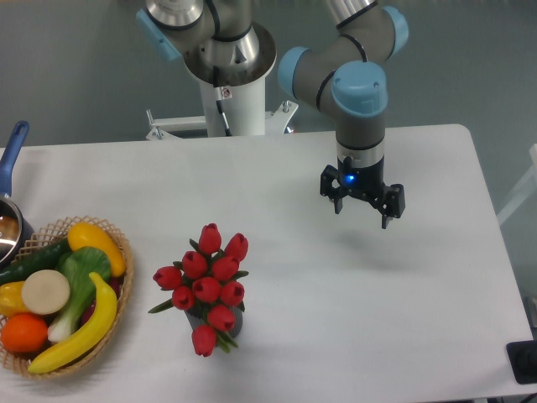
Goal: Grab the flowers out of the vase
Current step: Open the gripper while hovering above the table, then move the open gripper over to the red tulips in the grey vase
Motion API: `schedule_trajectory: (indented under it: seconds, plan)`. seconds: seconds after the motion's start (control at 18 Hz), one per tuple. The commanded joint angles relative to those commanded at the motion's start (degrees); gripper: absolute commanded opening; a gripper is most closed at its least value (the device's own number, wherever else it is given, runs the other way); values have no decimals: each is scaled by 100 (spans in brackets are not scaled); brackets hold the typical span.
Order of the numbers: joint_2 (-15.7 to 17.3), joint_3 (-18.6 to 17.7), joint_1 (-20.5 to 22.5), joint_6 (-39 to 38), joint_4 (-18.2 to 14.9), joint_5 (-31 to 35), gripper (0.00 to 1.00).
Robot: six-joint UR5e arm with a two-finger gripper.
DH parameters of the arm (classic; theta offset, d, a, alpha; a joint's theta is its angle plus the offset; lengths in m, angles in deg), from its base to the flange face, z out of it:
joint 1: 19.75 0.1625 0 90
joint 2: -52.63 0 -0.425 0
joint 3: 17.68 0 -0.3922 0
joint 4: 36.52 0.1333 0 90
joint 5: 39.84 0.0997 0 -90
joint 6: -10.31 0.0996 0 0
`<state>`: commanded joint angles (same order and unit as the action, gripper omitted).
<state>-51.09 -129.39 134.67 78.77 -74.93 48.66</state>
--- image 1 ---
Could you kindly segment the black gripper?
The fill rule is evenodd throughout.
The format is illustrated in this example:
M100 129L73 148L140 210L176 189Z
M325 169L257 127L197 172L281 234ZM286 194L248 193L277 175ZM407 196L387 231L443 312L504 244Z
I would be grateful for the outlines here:
M327 165L320 176L320 194L333 203L335 214L341 212L347 196L369 202L381 214L381 227L386 229L404 212L404 186L384 185L384 157L367 167L355 167L354 162L351 156L344 156L338 158L337 168Z

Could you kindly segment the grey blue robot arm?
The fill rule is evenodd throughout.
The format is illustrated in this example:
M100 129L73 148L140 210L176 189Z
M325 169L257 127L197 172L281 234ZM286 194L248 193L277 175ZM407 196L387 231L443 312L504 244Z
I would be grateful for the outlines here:
M345 197L369 203L383 222L401 217L404 188L383 180L382 63L406 44L409 27L396 8L375 1L330 1L336 39L320 52L295 47L278 55L249 1L147 1L137 22L168 60L181 58L198 81L212 137L266 133L265 78L275 71L295 100L336 126L337 163L321 173L320 193L336 211Z

